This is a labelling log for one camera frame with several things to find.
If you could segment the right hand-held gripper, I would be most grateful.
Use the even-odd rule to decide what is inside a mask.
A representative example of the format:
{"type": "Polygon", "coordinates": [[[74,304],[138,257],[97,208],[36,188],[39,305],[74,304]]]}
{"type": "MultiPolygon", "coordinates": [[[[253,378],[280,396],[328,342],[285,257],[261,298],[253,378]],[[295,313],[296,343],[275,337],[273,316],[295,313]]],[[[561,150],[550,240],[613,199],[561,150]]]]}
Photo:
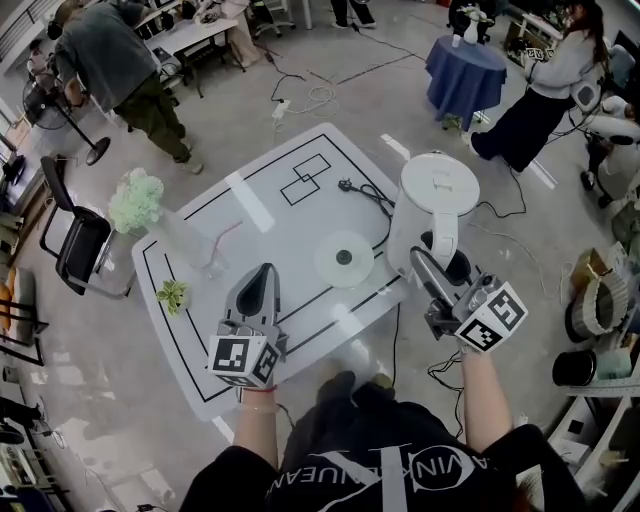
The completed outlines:
{"type": "Polygon", "coordinates": [[[464,351],[489,353],[522,325],[528,309],[513,287],[497,275],[483,272],[473,282],[471,264],[460,250],[443,271],[421,247],[410,250],[410,262],[422,287],[434,299],[425,320],[437,339],[455,337],[464,351]],[[453,287],[469,286],[453,298],[453,287]]]}

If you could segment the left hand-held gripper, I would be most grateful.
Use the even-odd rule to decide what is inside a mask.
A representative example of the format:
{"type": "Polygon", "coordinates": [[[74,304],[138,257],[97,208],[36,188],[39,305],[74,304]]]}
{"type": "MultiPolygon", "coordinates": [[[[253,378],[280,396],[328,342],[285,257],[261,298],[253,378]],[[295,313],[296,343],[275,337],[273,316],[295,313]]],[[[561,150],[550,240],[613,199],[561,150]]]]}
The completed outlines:
{"type": "Polygon", "coordinates": [[[278,326],[280,278],[272,263],[249,271],[227,294],[224,322],[210,337],[207,371],[236,388],[271,388],[289,336],[278,326]]]}

